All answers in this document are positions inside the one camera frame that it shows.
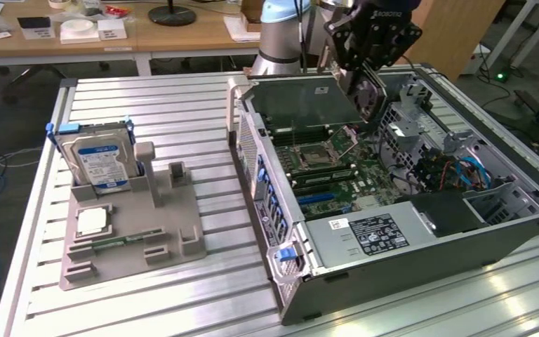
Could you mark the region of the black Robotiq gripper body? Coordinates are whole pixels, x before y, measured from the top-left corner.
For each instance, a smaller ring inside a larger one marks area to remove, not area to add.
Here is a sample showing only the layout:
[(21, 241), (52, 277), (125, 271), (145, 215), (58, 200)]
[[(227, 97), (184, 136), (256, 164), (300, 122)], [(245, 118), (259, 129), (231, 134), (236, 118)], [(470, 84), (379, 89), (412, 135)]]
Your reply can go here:
[(420, 1), (354, 1), (350, 10), (350, 18), (356, 23), (352, 46), (363, 49), (363, 53), (378, 53), (387, 26), (412, 22), (412, 11), (419, 5)]

